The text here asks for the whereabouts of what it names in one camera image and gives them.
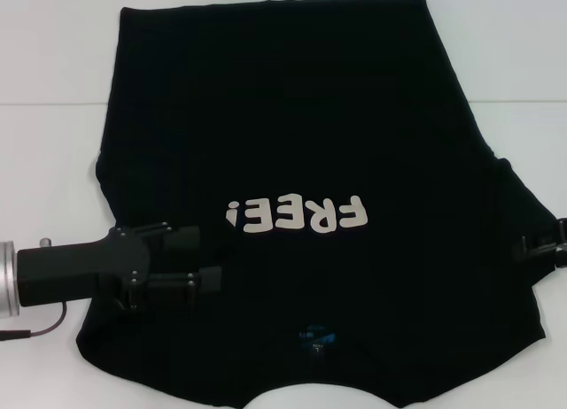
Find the black cable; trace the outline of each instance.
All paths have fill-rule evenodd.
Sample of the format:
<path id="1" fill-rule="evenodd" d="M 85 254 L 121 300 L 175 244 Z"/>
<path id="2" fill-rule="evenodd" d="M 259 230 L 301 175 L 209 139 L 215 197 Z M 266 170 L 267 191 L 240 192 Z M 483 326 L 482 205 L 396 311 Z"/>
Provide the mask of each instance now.
<path id="1" fill-rule="evenodd" d="M 49 328 L 46 328 L 41 331 L 32 332 L 31 330 L 13 330 L 13 331 L 0 331 L 0 341 L 8 341 L 8 340 L 19 340 L 22 338 L 30 338 L 32 336 L 44 336 L 45 334 L 49 334 L 51 331 L 56 329 L 59 325 L 63 323 L 65 317 L 67 316 L 67 302 L 64 301 L 63 303 L 63 312 L 59 317 L 58 321 L 55 322 Z"/>

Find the black fabric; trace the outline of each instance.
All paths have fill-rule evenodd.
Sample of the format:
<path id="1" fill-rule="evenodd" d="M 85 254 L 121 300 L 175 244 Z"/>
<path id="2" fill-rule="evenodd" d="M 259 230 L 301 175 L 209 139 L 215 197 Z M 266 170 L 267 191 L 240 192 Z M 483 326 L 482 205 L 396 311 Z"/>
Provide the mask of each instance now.
<path id="1" fill-rule="evenodd" d="M 224 274 L 194 318 L 94 299 L 77 342 L 111 374 L 211 405 L 323 382 L 402 407 L 544 337 L 553 260 L 509 254 L 555 218 L 485 144 L 424 0 L 124 9 L 97 177 L 119 225 L 198 225 Z"/>

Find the white table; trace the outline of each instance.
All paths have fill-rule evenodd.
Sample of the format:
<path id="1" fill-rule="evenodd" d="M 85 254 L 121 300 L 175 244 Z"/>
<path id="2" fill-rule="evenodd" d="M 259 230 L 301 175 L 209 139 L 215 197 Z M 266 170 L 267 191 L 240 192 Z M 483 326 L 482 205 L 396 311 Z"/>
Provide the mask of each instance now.
<path id="1" fill-rule="evenodd" d="M 0 0 L 0 241 L 17 249 L 83 243 L 113 216 L 94 177 L 122 6 L 259 0 Z M 567 217 L 567 10 L 564 0 L 428 0 L 485 139 L 556 216 Z M 567 405 L 567 272 L 536 286 L 548 339 L 424 409 Z M 103 373 L 74 344 L 88 301 L 63 326 L 0 343 L 0 406 L 19 409 L 196 408 Z M 1 329 L 37 330 L 60 305 L 22 309 Z M 358 390 L 274 390 L 253 409 L 390 407 Z"/>

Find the black t-shirt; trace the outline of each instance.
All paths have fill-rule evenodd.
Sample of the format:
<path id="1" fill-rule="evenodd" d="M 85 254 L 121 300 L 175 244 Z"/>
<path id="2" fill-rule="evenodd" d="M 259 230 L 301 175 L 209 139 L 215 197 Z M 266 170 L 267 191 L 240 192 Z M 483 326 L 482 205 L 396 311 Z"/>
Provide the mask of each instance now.
<path id="1" fill-rule="evenodd" d="M 197 225 L 223 266 L 194 316 L 93 300 L 78 344 L 112 374 L 404 406 L 544 336 L 553 260 L 509 254 L 555 218 L 485 144 L 424 0 L 124 9 L 97 177 L 118 225 Z"/>

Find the silver metal cylinder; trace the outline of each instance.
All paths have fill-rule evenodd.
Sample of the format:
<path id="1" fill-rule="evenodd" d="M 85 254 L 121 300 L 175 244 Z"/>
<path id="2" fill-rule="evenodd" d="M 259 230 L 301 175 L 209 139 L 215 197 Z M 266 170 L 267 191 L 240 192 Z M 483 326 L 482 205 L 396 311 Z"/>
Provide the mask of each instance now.
<path id="1" fill-rule="evenodd" d="M 16 252 L 13 242 L 0 243 L 0 319 L 19 315 Z"/>

